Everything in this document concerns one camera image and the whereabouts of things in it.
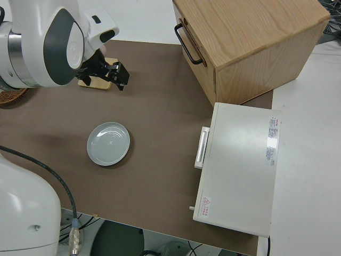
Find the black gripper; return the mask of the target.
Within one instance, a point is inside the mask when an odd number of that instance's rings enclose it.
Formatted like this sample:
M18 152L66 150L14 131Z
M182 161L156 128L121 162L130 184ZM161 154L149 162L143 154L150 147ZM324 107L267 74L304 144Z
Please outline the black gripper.
M124 65L120 61L107 65L102 51L96 50L88 60L82 63L77 79L82 81L85 86L90 86L92 81L90 76L100 77L106 74L109 81L114 83L120 91L128 84L129 72Z

